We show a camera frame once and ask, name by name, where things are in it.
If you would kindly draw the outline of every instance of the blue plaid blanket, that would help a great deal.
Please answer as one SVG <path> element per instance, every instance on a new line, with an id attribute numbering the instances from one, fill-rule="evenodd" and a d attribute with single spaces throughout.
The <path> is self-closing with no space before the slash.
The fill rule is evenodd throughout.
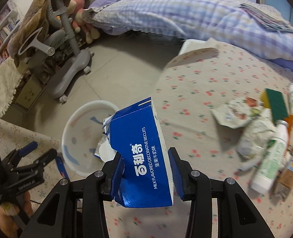
<path id="1" fill-rule="evenodd" d="M 242 3 L 284 20 L 273 7 L 247 0 L 119 0 L 83 13 L 85 21 L 111 35 L 128 30 L 152 32 L 182 39 L 214 38 L 286 66 L 293 63 L 293 33 L 269 32 Z"/>

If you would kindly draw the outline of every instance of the stuffed animal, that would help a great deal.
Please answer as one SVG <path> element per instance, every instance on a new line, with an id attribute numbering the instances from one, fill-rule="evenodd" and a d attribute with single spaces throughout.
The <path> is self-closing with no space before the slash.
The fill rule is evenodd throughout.
<path id="1" fill-rule="evenodd" d="M 91 24 L 84 22 L 82 12 L 84 10 L 85 0 L 71 0 L 67 8 L 68 15 L 74 15 L 72 26 L 76 33 L 82 29 L 86 35 L 86 42 L 92 43 L 94 39 L 100 37 L 99 31 Z"/>

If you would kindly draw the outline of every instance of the brown fur blanket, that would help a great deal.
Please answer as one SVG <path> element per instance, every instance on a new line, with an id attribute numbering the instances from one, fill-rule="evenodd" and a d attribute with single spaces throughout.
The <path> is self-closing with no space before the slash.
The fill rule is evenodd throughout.
<path id="1" fill-rule="evenodd" d="M 66 7 L 69 5 L 69 2 L 70 0 L 64 0 Z M 47 38 L 49 31 L 49 22 L 46 18 L 47 7 L 47 0 L 33 0 L 30 8 L 24 16 L 24 19 L 22 20 L 18 32 L 11 37 L 8 44 L 8 51 L 10 56 L 14 59 L 16 66 L 19 65 L 19 61 L 26 57 L 32 56 L 35 51 L 34 48 L 30 48 L 24 54 L 20 56 L 18 55 L 21 45 L 30 34 L 32 34 L 36 29 L 43 27 L 37 39 L 40 42 L 44 42 Z"/>

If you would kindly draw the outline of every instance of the black cable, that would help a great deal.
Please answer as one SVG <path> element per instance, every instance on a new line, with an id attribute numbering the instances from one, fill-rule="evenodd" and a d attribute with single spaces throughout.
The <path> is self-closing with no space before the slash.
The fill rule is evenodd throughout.
<path id="1" fill-rule="evenodd" d="M 34 202 L 34 203 L 36 203 L 36 204 L 39 204 L 39 205 L 41 205 L 41 203 L 39 203 L 39 202 L 37 202 L 37 201 L 33 201 L 33 200 L 30 200 L 31 202 Z"/>

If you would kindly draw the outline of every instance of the metal screw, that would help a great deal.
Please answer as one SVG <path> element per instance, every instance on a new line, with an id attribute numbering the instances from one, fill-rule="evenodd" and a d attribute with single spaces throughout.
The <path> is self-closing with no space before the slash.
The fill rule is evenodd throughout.
<path id="1" fill-rule="evenodd" d="M 200 176 L 200 172 L 197 170 L 193 170 L 190 174 L 194 177 Z"/>
<path id="2" fill-rule="evenodd" d="M 235 184 L 235 180 L 233 178 L 227 178 L 227 183 L 229 184 Z"/>
<path id="3" fill-rule="evenodd" d="M 103 171 L 96 171 L 96 172 L 95 172 L 95 176 L 96 176 L 96 177 L 101 177 L 101 176 L 103 176 L 103 175 L 104 175 Z"/>
<path id="4" fill-rule="evenodd" d="M 68 184 L 68 180 L 67 179 L 61 179 L 60 180 L 60 185 L 66 185 Z"/>

